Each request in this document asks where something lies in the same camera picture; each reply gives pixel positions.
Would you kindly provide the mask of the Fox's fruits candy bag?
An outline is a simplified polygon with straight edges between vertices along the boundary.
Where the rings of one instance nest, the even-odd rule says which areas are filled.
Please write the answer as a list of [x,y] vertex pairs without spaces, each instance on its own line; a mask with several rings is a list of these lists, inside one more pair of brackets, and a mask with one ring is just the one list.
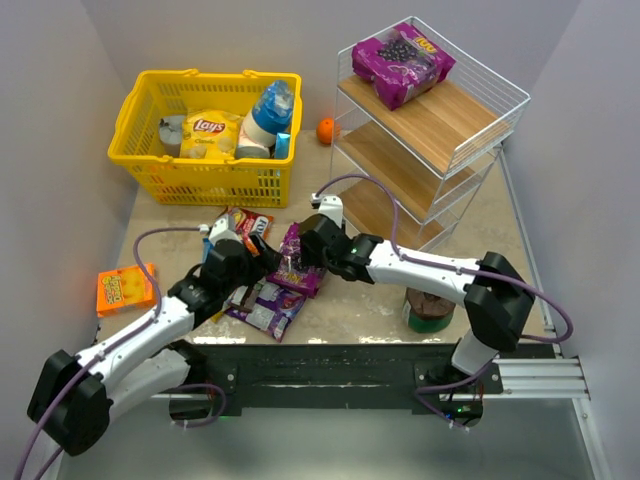
[[274,217],[241,207],[227,207],[225,213],[232,217],[235,232],[242,237],[246,247],[254,255],[257,255],[258,250],[251,241],[250,236],[252,234],[258,234],[263,240],[267,240]]

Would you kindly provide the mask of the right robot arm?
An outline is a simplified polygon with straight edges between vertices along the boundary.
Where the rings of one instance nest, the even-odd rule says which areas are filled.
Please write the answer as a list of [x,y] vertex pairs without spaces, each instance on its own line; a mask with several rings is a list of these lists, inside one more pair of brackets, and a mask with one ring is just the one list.
[[324,267],[345,281],[411,288],[463,307],[470,330],[450,357],[460,373],[470,376],[497,354],[516,349],[535,296],[504,256],[449,258],[400,248],[375,235],[350,238],[322,214],[302,222],[298,234],[305,266]]

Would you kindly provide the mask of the dark purple candy bag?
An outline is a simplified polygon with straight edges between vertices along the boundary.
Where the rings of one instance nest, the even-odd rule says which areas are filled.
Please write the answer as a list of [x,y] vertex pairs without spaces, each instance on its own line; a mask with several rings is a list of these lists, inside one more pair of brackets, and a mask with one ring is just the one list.
[[253,310],[246,313],[234,309],[230,305],[233,293],[228,300],[229,308],[226,315],[268,334],[277,342],[281,342],[289,326],[304,306],[307,297],[268,281],[262,280],[256,284],[261,286],[261,290]]

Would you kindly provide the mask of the purple grape candy bag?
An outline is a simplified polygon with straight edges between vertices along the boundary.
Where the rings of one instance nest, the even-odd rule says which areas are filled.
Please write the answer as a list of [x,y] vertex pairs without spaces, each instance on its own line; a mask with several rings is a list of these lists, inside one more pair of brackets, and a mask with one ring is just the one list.
[[358,42],[351,51],[354,73],[370,83],[391,111],[444,81],[456,60],[409,23],[381,39]]
[[281,242],[279,253],[282,255],[280,265],[276,272],[268,275],[266,279],[308,298],[315,298],[326,270],[306,266],[303,263],[298,223],[292,223],[289,226]]

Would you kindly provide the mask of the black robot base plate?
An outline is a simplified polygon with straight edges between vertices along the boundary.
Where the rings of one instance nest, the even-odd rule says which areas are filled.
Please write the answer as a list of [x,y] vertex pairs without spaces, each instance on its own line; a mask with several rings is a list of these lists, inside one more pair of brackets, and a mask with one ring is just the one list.
[[187,399],[174,399],[175,420],[249,409],[371,409],[427,413],[422,401],[452,412],[456,393],[499,393],[497,366],[475,375],[450,363],[451,346],[427,344],[170,344],[189,366]]

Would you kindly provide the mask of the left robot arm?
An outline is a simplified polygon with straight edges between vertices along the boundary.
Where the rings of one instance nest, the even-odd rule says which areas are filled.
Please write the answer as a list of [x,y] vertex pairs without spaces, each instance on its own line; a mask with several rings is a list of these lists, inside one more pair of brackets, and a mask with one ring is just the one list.
[[274,273],[281,259],[258,234],[247,241],[217,240],[202,263],[128,327],[78,354],[52,354],[41,370],[28,417],[65,453],[84,453],[108,428],[114,404],[110,395],[129,373],[221,311],[237,288]]

